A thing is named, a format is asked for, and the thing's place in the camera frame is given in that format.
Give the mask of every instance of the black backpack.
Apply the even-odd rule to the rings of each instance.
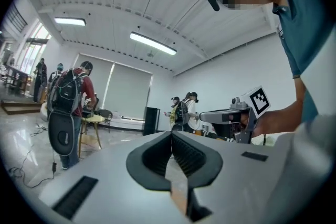
[[[189,121],[189,114],[188,114],[188,107],[182,101],[179,102],[177,109],[176,109],[176,123],[184,125]]]
[[[59,78],[48,97],[50,112],[72,115],[81,102],[81,86],[84,77],[87,77],[85,73],[75,74],[73,69],[69,69]]]

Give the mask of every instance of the cable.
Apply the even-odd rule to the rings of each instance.
[[[48,130],[48,129],[45,128],[44,126],[42,126],[42,127],[38,127],[38,129],[40,129],[41,131],[40,131],[40,132],[36,132],[36,133],[31,133],[30,136],[31,136],[31,137],[34,137],[34,136],[36,136],[36,135],[38,135],[38,134],[41,134],[41,133],[43,133],[44,131],[47,131],[47,130]]]
[[[13,174],[12,177],[14,177],[15,179],[17,179],[17,178],[21,178],[21,177],[22,177],[22,183],[23,183],[27,188],[32,189],[32,188],[36,188],[37,186],[39,186],[43,181],[54,179],[54,178],[55,178],[55,172],[56,172],[56,165],[57,165],[57,164],[55,163],[55,158],[54,158],[54,162],[53,162],[53,164],[52,164],[52,172],[53,172],[53,177],[52,177],[52,178],[45,178],[45,179],[41,180],[41,181],[40,181],[37,185],[35,185],[35,186],[28,186],[28,185],[25,183],[25,176],[26,176],[26,173],[25,173],[25,171],[23,170],[23,166],[24,166],[24,163],[25,163],[25,161],[26,161],[26,159],[27,159],[27,157],[28,157],[28,155],[29,155],[30,152],[31,152],[31,151],[29,151],[29,152],[27,153],[25,159],[23,160],[22,165],[21,165],[21,168],[18,168],[18,167],[12,167],[12,168],[8,169],[8,172],[9,172],[10,174]]]

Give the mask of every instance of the white wall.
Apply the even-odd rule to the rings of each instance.
[[[172,96],[198,94],[198,112],[229,108],[233,97],[262,85],[270,110],[295,101],[287,56],[276,34],[261,38],[175,77]]]
[[[148,106],[161,109],[159,119],[159,130],[168,130],[169,118],[163,115],[164,111],[169,111],[171,106],[171,87],[173,83],[173,74],[170,71],[152,66],[146,62],[121,55],[116,52],[108,51],[82,44],[60,45],[54,38],[47,43],[46,49],[42,55],[50,74],[56,66],[62,62],[64,69],[72,67],[75,63],[78,53],[87,54],[93,57],[99,57],[111,60],[123,65],[138,68],[153,73],[153,81],[148,98]]]

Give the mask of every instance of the vent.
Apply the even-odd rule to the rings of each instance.
[[[53,207],[53,210],[67,219],[72,219],[97,182],[96,178],[82,177]]]

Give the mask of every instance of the fluorescent light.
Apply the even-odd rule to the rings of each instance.
[[[141,43],[144,43],[146,45],[149,45],[151,47],[154,47],[156,49],[159,49],[161,51],[164,51],[166,52],[167,54],[170,54],[170,55],[175,55],[176,54],[176,50],[174,50],[173,48],[165,45],[165,44],[162,44],[154,39],[151,39],[149,37],[146,37],[146,36],[143,36],[143,35],[140,35],[138,33],[135,33],[135,32],[132,32],[131,35],[130,35],[130,38],[133,39],[133,40],[136,40],[136,41],[139,41]]]
[[[80,25],[80,26],[86,25],[84,19],[77,19],[77,18],[55,17],[55,22],[64,25]]]

